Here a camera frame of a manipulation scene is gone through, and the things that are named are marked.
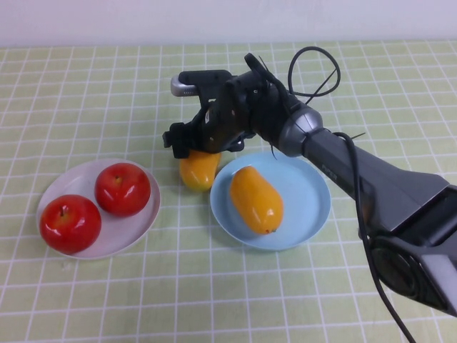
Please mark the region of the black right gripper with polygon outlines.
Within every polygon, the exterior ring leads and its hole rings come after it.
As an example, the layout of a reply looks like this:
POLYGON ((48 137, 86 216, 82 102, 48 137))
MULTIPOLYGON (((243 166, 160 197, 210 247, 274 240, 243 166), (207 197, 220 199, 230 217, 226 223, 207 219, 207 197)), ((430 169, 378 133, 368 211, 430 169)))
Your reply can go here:
POLYGON ((173 123, 163 133, 164 147, 173 147, 175 159, 189 158, 192 149, 212 154, 242 150, 243 136, 251 133, 246 99, 257 76, 185 73, 184 83, 196 87, 201 109, 189 123, 173 123))

